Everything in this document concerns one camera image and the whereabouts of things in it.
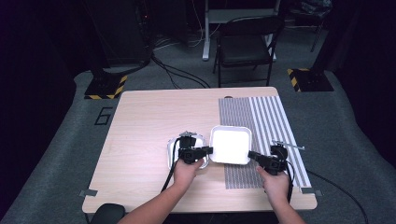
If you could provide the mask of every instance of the striped cloth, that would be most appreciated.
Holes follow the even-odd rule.
[[[270,156],[272,140],[297,146],[279,96],[219,99],[220,124],[247,127],[252,132],[251,150]],[[288,161],[295,170],[294,186],[311,187],[298,148],[285,148]],[[262,180],[256,173],[258,165],[250,160],[247,165],[225,164],[226,189],[256,189]]]

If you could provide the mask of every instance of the white tray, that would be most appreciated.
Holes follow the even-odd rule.
[[[251,130],[246,127],[216,126],[210,134],[213,154],[210,160],[230,164],[248,164],[251,150]]]
[[[205,147],[205,139],[203,136],[201,136],[200,134],[196,134],[196,135],[192,135],[191,137],[196,138],[196,142],[195,142],[195,146],[194,147]],[[174,144],[176,142],[176,140],[178,139],[178,137],[172,138],[171,140],[168,141],[168,167],[169,169],[171,169],[172,167],[172,152],[173,152],[173,147]],[[178,159],[178,142],[176,143],[176,148],[175,148],[175,161],[177,161]],[[207,165],[209,164],[209,159],[206,157],[204,157],[204,164],[202,164],[202,166],[200,167],[200,169],[204,169]]]

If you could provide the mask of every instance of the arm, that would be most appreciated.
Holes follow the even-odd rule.
[[[305,223],[288,202],[288,176],[283,172],[279,172],[278,175],[270,175],[260,166],[257,167],[257,172],[264,181],[262,186],[265,188],[265,192],[268,195],[271,206],[274,208],[279,223]]]
[[[204,160],[199,160],[191,165],[188,165],[183,160],[178,161],[174,173],[174,184],[161,192],[155,198],[140,205],[134,211],[130,212],[119,222],[119,224],[163,223],[163,221],[190,187],[192,180],[196,176],[196,170],[198,170],[203,162]]]

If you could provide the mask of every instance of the wooden tabletop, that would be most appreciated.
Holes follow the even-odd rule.
[[[169,173],[168,141],[188,131],[201,134],[208,145],[210,131],[219,125],[219,98],[277,95],[272,87],[124,92],[89,186],[97,194],[86,196],[82,210],[94,213],[103,203],[117,203],[130,212],[159,194]],[[309,210],[317,201],[294,188],[290,204]],[[173,212],[269,210],[263,189],[226,189],[224,165],[210,161]]]

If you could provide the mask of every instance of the yellow and black hazard tape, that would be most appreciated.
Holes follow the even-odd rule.
[[[118,98],[121,93],[122,89],[125,85],[127,76],[124,76],[120,80],[120,85],[117,87],[117,90],[114,94],[109,95],[85,95],[84,99],[91,99],[91,100],[105,100],[105,99],[116,99]]]
[[[289,77],[290,77],[291,85],[293,86],[295,91],[301,91],[300,86],[298,85],[298,82],[297,82],[297,78],[293,74],[293,72],[295,70],[298,70],[298,71],[309,71],[309,69],[307,69],[307,68],[288,69],[288,74],[289,74]]]

